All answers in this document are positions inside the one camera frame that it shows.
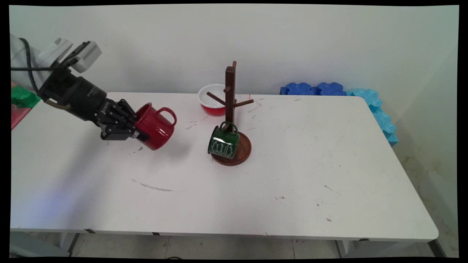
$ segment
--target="mug handle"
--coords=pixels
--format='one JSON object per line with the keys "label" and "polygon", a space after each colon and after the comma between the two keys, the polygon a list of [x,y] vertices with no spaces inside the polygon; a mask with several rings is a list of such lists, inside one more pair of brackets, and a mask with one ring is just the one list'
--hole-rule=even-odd
{"label": "mug handle", "polygon": [[174,123],[173,123],[170,127],[174,127],[174,125],[177,123],[176,114],[175,114],[171,109],[166,108],[166,107],[160,108],[160,109],[156,112],[156,114],[159,114],[161,111],[167,111],[167,112],[169,112],[169,113],[172,115],[172,117],[174,118]]}
{"label": "mug handle", "polygon": [[232,122],[227,122],[227,121],[222,122],[221,125],[220,125],[221,129],[223,128],[223,124],[225,124],[225,123],[228,124],[228,125],[232,125],[235,128],[235,134],[237,134],[237,126],[234,125]]}

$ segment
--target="red bowl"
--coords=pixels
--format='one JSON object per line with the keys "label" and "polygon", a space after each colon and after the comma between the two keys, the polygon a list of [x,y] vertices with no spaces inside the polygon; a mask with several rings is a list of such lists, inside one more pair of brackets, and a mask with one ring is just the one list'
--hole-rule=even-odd
{"label": "red bowl", "polygon": [[211,92],[218,98],[224,100],[224,88],[225,86],[223,84],[211,84],[199,90],[198,101],[200,102],[202,108],[206,111],[206,113],[214,116],[221,116],[225,114],[226,108],[224,107],[224,105],[212,99],[206,94],[207,92]]}

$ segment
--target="mug tree base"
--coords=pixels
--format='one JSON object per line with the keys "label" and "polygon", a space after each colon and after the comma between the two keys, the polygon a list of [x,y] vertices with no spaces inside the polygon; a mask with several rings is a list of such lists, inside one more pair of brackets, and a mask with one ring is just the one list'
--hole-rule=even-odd
{"label": "mug tree base", "polygon": [[243,163],[250,155],[252,151],[252,144],[250,140],[245,134],[242,132],[238,132],[241,136],[239,139],[239,143],[237,144],[237,150],[235,152],[235,156],[232,159],[222,157],[219,155],[212,154],[211,156],[217,161],[218,163],[226,166],[234,166]]}

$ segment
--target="black cable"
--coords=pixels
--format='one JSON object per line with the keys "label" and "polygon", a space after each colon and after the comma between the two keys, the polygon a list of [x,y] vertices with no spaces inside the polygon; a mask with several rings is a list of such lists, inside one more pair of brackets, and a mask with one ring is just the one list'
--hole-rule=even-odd
{"label": "black cable", "polygon": [[[31,67],[31,50],[29,48],[29,43],[26,39],[24,38],[19,38],[21,41],[23,41],[24,43],[24,49],[26,51],[26,64],[28,65],[28,68],[29,69],[34,69],[33,67]],[[78,62],[78,59],[77,58],[74,58],[74,59],[71,59],[72,60],[72,63],[75,64],[76,62]],[[39,98],[41,98],[46,104],[52,106],[52,107],[55,107],[57,109],[61,109],[61,110],[70,110],[72,107],[71,105],[58,105],[57,103],[55,102],[52,102],[50,101],[48,98],[45,98],[40,92],[39,92],[39,89],[37,88],[37,85],[36,85],[36,81],[34,80],[34,76],[32,75],[32,70],[28,70],[28,76],[29,76],[29,80],[31,81],[31,85],[32,85],[32,88],[34,89],[36,95],[39,96]]]}
{"label": "black cable", "polygon": [[66,68],[65,66],[56,66],[56,67],[12,67],[11,70],[14,71],[46,71],[46,70],[56,70]]}
{"label": "black cable", "polygon": [[[28,65],[28,68],[32,68],[32,66],[31,66],[31,50],[29,49],[29,43],[24,38],[20,37],[20,40],[23,41],[24,49],[26,50],[26,64]],[[47,99],[39,92],[39,89],[36,86],[36,81],[34,80],[34,76],[32,75],[32,71],[28,71],[28,76],[29,76],[29,80],[31,81],[31,85],[32,85],[32,88],[34,89],[35,93],[44,102],[47,101]]]}
{"label": "black cable", "polygon": [[62,68],[68,68],[69,66],[76,64],[78,62],[77,58],[70,59],[70,62],[66,61],[66,64],[63,66],[51,66],[51,67],[10,67],[13,71],[49,71]]}

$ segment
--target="white wall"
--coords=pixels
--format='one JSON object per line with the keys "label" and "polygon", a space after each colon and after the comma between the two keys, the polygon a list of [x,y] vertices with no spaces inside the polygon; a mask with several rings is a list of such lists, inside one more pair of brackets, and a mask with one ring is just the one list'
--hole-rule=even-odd
{"label": "white wall", "polygon": [[96,41],[83,74],[106,91],[195,93],[224,83],[279,94],[289,82],[373,88],[396,121],[458,41],[458,6],[193,4],[10,6],[10,31],[43,49],[58,36]]}
{"label": "white wall", "polygon": [[455,47],[396,123],[394,147],[448,256],[458,257],[457,58]]}

